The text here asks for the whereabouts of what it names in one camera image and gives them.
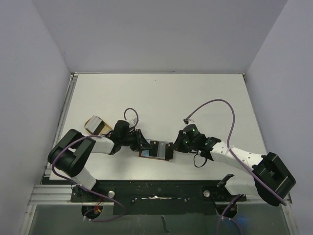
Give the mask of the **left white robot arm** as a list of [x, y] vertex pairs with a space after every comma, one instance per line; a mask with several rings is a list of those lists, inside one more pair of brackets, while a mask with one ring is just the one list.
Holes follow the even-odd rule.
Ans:
[[47, 160], [54, 170], [66, 174], [65, 179], [83, 187], [82, 195], [88, 201], [94, 201], [99, 197], [100, 189], [95, 186], [97, 180], [85, 168], [90, 154], [113, 155], [124, 146], [130, 147], [132, 151], [152, 148], [140, 129], [131, 127], [125, 120], [119, 120], [112, 131], [100, 136], [84, 136], [81, 132], [70, 129], [51, 150]]

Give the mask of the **aluminium frame rail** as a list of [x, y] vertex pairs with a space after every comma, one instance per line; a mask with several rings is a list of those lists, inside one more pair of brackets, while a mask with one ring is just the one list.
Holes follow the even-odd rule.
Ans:
[[[77, 204], [77, 205], [95, 205], [96, 201], [74, 201], [71, 199], [74, 197], [72, 188], [70, 185], [35, 185], [28, 205], [67, 205], [67, 204]], [[172, 199], [173, 196], [161, 195], [161, 194], [151, 194], [148, 196], [138, 196], [137, 198], [143, 199]], [[257, 196], [246, 196], [246, 200], [243, 203], [261, 203], [264, 204], [265, 201]]]

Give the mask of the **brown leather card holder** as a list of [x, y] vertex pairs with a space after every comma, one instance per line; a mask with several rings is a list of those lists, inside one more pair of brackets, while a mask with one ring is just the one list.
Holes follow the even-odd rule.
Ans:
[[140, 151], [138, 156], [142, 158], [162, 160], [162, 161], [170, 161], [171, 159], [173, 159], [174, 152], [170, 148], [173, 143], [167, 142], [167, 141], [158, 141], [158, 142], [159, 142], [159, 146], [158, 146], [157, 157], [149, 157], [149, 150]]

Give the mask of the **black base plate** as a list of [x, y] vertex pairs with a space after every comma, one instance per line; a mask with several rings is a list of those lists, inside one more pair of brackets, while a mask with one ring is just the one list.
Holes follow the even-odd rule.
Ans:
[[96, 194], [73, 187], [71, 202], [108, 203], [105, 196], [114, 192], [113, 214], [126, 212], [128, 215], [182, 215], [201, 213], [216, 215], [221, 213], [234, 196], [220, 180], [193, 181], [105, 181], [100, 180], [94, 187]]

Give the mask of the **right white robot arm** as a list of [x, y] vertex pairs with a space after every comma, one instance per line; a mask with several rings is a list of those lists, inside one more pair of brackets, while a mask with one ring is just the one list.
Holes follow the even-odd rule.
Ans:
[[228, 146], [218, 138], [206, 137], [195, 124], [179, 130], [173, 149], [181, 153], [199, 154], [206, 161], [221, 162], [252, 176], [251, 180], [246, 181], [232, 176], [220, 185], [218, 195], [223, 200], [239, 194], [255, 195], [277, 207], [284, 204], [284, 198], [296, 184], [295, 178], [277, 154], [255, 154]]

